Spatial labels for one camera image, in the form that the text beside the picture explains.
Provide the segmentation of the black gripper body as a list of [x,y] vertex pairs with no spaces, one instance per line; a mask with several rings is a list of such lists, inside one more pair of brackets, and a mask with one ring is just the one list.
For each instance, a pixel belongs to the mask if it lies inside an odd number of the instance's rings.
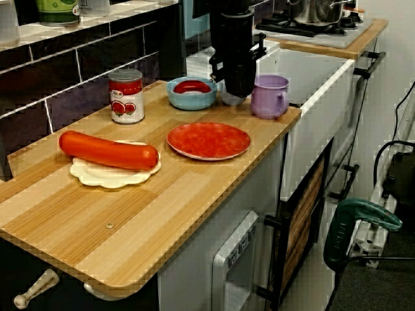
[[266,37],[267,35],[263,32],[247,35],[212,32],[211,46],[215,52],[209,59],[211,81],[224,81],[226,69],[229,65],[256,64],[256,61],[267,53],[267,48],[264,46]]

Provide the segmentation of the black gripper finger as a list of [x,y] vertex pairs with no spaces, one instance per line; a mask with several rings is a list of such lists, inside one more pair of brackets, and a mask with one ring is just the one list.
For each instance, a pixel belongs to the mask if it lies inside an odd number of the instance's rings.
[[229,65],[226,69],[226,91],[236,97],[247,97],[254,88],[255,63]]

